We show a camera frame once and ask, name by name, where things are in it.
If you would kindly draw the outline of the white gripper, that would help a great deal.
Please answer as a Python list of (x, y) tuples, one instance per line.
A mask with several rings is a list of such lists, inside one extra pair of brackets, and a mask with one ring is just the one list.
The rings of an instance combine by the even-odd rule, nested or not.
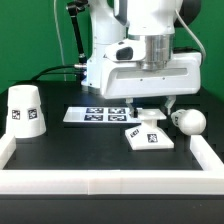
[(138, 109), (132, 98), (168, 96), (167, 113), (176, 101), (173, 95), (196, 93), (200, 89), (201, 54), (171, 54), (171, 60), (161, 67), (144, 68), (146, 50), (141, 41), (120, 41), (105, 49), (100, 91), (106, 99), (127, 98), (132, 118)]

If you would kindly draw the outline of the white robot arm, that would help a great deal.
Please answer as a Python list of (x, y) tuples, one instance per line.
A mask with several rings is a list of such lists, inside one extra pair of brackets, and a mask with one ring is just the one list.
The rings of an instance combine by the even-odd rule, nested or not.
[(200, 88), (204, 52), (176, 53), (174, 23), (184, 0), (89, 0), (92, 55), (82, 84), (106, 99), (175, 97)]

